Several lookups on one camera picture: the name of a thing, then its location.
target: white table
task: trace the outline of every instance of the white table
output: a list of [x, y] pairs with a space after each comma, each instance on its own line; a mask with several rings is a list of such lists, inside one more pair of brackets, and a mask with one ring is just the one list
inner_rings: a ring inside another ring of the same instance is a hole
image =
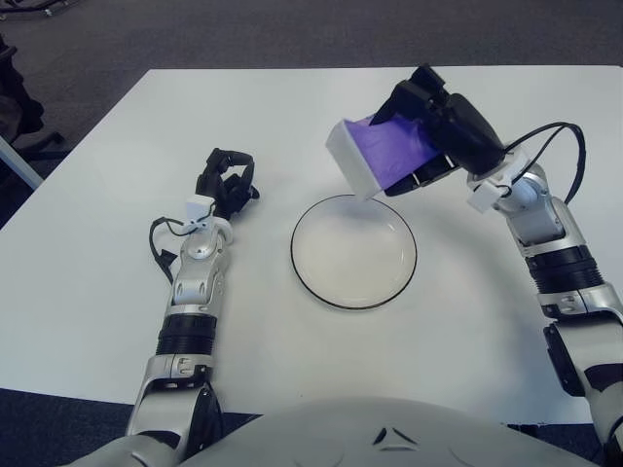
[[[379, 395], [498, 421], [589, 421], [585, 402], [562, 391], [550, 366], [541, 335], [548, 321], [505, 223], [466, 204], [464, 174], [384, 199], [409, 222], [420, 253], [414, 279], [392, 302], [329, 309], [293, 273], [288, 246], [299, 215], [348, 191], [324, 149], [330, 128], [376, 110], [411, 71], [147, 73], [0, 232], [0, 386], [134, 401], [168, 294], [148, 229], [164, 214], [183, 218], [218, 146], [255, 157], [262, 192], [234, 221], [214, 380], [225, 410]], [[558, 120], [584, 128], [587, 173], [571, 207], [605, 277], [623, 286], [620, 69], [438, 71], [503, 139]], [[561, 197], [576, 154], [567, 135], [544, 157]]]

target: black joint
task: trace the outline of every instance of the black joint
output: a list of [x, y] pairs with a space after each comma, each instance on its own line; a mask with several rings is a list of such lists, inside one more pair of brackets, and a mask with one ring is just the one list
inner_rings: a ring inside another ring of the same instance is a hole
[[595, 365], [584, 371], [593, 389], [604, 392], [616, 382], [623, 381], [623, 363]]
[[216, 318], [206, 314], [171, 314], [158, 335], [156, 355], [190, 353], [211, 355]]
[[575, 371], [573, 361], [568, 354], [558, 329], [556, 329], [555, 325], [550, 324], [543, 330], [543, 334], [547, 341], [547, 353], [561, 386], [569, 396], [583, 397], [585, 392], [582, 382]]
[[526, 259], [539, 293], [556, 294], [604, 284], [586, 245], [542, 253]]
[[165, 443], [171, 449], [176, 449], [179, 444], [180, 437], [172, 431], [143, 431], [139, 435], [149, 436], [161, 443]]
[[197, 396], [195, 403], [184, 458], [192, 457], [224, 436], [219, 423], [220, 416], [222, 415], [219, 414], [216, 394], [208, 387], [204, 387]]
[[621, 467], [623, 465], [623, 450], [616, 437], [612, 436], [604, 445], [604, 467]]

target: silver arm segment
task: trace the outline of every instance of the silver arm segment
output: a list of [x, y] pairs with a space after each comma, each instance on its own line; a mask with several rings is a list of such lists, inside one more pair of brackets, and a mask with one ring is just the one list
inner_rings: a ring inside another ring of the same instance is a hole
[[205, 200], [205, 210], [196, 213], [203, 220], [189, 223], [194, 232], [181, 247], [156, 355], [147, 364], [127, 432], [166, 440], [177, 463], [215, 441], [220, 429], [209, 419], [216, 404], [209, 380], [232, 232], [226, 220], [210, 215], [211, 200]]
[[538, 165], [493, 208], [526, 259], [544, 314], [556, 319], [544, 332], [561, 385], [587, 399], [606, 449], [621, 449], [623, 305], [614, 288], [602, 280], [568, 207], [552, 198]]

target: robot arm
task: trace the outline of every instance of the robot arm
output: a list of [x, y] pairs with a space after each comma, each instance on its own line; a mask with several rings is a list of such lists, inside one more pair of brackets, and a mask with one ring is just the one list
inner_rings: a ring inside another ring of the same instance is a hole
[[[387, 173], [382, 178], [375, 168], [408, 165], [374, 161], [388, 155], [374, 154], [374, 148], [365, 153], [367, 148], [357, 144], [361, 138], [345, 135], [347, 126], [336, 126], [327, 147], [359, 198], [369, 198], [381, 189], [388, 196], [402, 195], [460, 167], [468, 172], [467, 185], [472, 190], [468, 202], [481, 212], [492, 207], [505, 217], [537, 285], [541, 309], [555, 320], [544, 333], [561, 385], [572, 396], [586, 397], [606, 454], [612, 465], [619, 465], [623, 462], [623, 306], [612, 286], [603, 281], [567, 207], [583, 174], [581, 130], [557, 123], [535, 131], [557, 128], [557, 134], [568, 127], [578, 139], [578, 172], [563, 202], [551, 196], [542, 168], [534, 164], [536, 158], [530, 160], [519, 141], [504, 147], [469, 101], [444, 90], [444, 81], [427, 66], [395, 87], [370, 126], [392, 125], [393, 121], [396, 127], [398, 123], [404, 127], [405, 119], [417, 131], [405, 136], [410, 139], [403, 147], [424, 150], [392, 156], [411, 158], [419, 165], [407, 173], [391, 174], [396, 181], [390, 186], [386, 185]], [[389, 134], [400, 132], [394, 128]], [[375, 137], [378, 142], [383, 134], [376, 132]]]
[[[223, 180], [222, 174], [234, 165], [245, 166], [242, 175]], [[230, 263], [233, 232], [228, 220], [259, 197], [251, 185], [253, 171], [253, 159], [247, 154], [215, 149], [198, 178], [196, 193], [186, 203], [187, 221], [154, 221], [150, 246], [171, 281], [156, 355], [147, 363], [127, 435], [71, 465], [168, 467], [224, 435], [220, 406], [210, 384], [212, 347]], [[171, 223], [182, 225], [181, 233]], [[161, 224], [175, 235], [186, 236], [175, 278], [169, 266], [176, 256], [159, 254], [152, 241]]]

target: robotic hand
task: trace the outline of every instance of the robotic hand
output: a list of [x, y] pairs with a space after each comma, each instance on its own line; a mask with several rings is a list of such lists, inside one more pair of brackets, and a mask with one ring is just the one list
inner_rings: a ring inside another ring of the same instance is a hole
[[[568, 203], [584, 171], [584, 137], [578, 126], [543, 126], [504, 147], [483, 116], [460, 94], [444, 90], [444, 81], [423, 66], [398, 84], [370, 126], [404, 121], [417, 130], [426, 151], [412, 173], [379, 175], [374, 153], [366, 154], [360, 135], [336, 126], [327, 142], [336, 162], [360, 198], [385, 188], [397, 196], [428, 185], [459, 167], [472, 190], [469, 203], [481, 212], [492, 207], [506, 218], [538, 288], [543, 313], [555, 321], [544, 330], [549, 355], [562, 387], [589, 402], [595, 428], [612, 465], [623, 465], [623, 306], [604, 282]], [[556, 128], [541, 151], [529, 160], [521, 143]], [[578, 170], [565, 201], [550, 194], [543, 169], [535, 163], [564, 128], [577, 138]], [[382, 133], [377, 132], [379, 139]], [[393, 162], [400, 169], [400, 164]]]

